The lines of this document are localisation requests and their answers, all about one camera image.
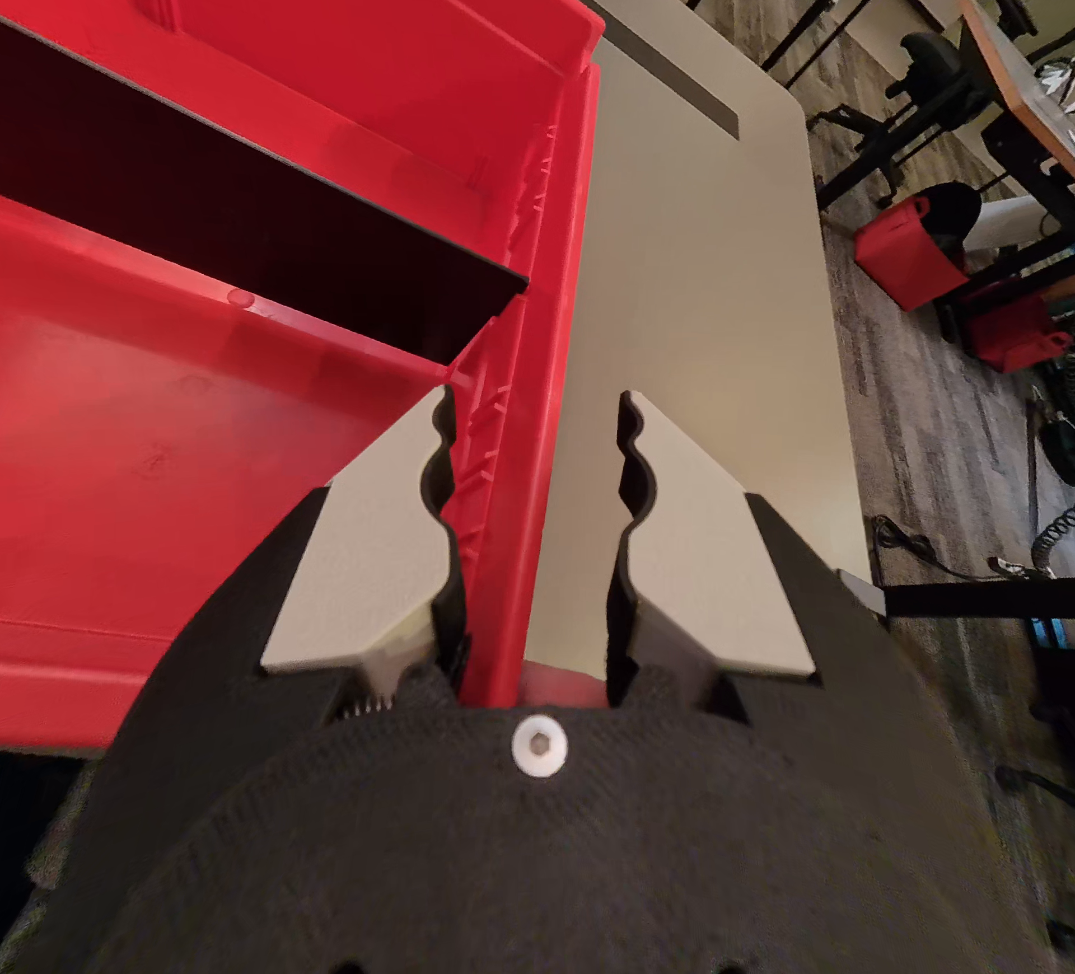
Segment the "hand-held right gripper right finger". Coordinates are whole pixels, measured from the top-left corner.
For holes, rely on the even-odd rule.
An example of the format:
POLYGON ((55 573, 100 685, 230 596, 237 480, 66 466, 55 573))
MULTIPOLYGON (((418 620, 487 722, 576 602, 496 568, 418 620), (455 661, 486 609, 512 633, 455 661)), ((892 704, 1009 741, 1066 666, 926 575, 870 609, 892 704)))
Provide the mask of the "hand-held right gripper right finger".
POLYGON ((620 395, 616 444, 629 520, 606 600, 610 705, 649 667, 689 706, 729 701, 732 674, 815 677, 746 489, 637 390, 620 395))

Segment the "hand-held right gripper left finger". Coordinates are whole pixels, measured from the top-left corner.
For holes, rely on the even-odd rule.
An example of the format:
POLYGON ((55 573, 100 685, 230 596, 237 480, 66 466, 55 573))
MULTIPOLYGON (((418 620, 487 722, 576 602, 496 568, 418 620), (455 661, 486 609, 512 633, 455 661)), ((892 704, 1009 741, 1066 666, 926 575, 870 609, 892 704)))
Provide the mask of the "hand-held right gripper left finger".
POLYGON ((465 646, 458 541, 443 511, 455 489, 455 397, 426 393, 331 479, 261 655, 268 673, 349 669, 396 690, 465 646))

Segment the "black divider of red bin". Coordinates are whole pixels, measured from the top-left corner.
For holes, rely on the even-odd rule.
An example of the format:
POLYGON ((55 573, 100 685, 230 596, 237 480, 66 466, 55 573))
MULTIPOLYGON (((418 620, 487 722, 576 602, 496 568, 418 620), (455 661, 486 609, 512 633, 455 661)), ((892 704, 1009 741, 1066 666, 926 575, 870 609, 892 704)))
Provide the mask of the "black divider of red bin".
POLYGON ((2 197, 434 363, 527 275, 2 19, 2 197))

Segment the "red bag with black flap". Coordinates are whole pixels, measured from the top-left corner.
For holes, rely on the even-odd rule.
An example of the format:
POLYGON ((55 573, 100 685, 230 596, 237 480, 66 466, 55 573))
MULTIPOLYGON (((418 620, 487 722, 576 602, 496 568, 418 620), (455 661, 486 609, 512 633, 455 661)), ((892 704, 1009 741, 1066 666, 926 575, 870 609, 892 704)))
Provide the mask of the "red bag with black flap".
POLYGON ((931 305, 970 281, 964 244, 981 207, 957 181, 916 191, 859 228, 854 262, 902 312, 931 305))

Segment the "red floor bag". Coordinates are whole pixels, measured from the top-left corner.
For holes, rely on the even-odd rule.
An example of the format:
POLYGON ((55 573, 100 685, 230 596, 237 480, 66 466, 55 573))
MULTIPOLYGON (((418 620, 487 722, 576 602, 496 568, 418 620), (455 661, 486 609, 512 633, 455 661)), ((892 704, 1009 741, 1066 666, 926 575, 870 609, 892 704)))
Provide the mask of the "red floor bag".
POLYGON ((979 293, 960 305, 964 354, 997 373, 1010 374, 1060 358, 1073 347, 1073 334, 1055 316, 1054 287, 1018 297, 979 293))

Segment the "red plastic bin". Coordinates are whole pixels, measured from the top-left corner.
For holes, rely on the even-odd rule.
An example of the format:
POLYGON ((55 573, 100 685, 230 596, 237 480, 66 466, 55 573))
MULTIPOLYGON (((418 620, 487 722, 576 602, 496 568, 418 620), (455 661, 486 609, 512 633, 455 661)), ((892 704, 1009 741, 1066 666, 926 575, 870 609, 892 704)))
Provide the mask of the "red plastic bin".
POLYGON ((530 281, 434 363, 2 197, 2 747, 108 746, 207 595, 446 383, 464 701, 508 704, 580 261, 594 4, 2 0, 2 18, 530 281))

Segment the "black office chair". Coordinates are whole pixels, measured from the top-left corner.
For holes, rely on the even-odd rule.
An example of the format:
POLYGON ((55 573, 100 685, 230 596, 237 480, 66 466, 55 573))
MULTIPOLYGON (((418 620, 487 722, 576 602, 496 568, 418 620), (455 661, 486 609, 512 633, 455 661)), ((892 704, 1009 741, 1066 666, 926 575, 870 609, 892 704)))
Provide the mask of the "black office chair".
POLYGON ((833 180, 819 185, 819 211, 836 202, 856 185, 878 171, 888 191, 876 202, 887 209, 904 182, 903 166, 942 134, 954 133, 992 104, 987 87, 975 78, 963 55, 944 35, 913 32, 901 40, 909 65, 903 78, 892 83, 885 92, 887 99, 904 95, 906 103, 894 115, 883 119, 863 111, 841 104, 811 116, 807 130, 819 123, 829 123, 860 135, 854 148, 852 164, 833 180))

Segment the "wooden desk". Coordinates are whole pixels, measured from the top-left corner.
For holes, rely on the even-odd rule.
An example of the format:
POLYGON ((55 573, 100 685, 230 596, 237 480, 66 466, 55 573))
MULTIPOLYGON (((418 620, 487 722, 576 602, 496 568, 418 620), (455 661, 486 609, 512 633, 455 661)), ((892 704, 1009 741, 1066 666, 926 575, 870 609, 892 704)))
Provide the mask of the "wooden desk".
POLYGON ((1073 177, 1073 114, 1043 89, 1024 55, 975 0, 959 0, 959 8, 963 31, 973 42, 970 66, 988 84, 1001 110, 987 129, 997 137, 983 132, 983 141, 988 148, 1000 148, 1002 140, 1024 148, 1018 156, 1032 164, 1032 175, 1045 176, 1041 164, 1055 162, 1073 177))

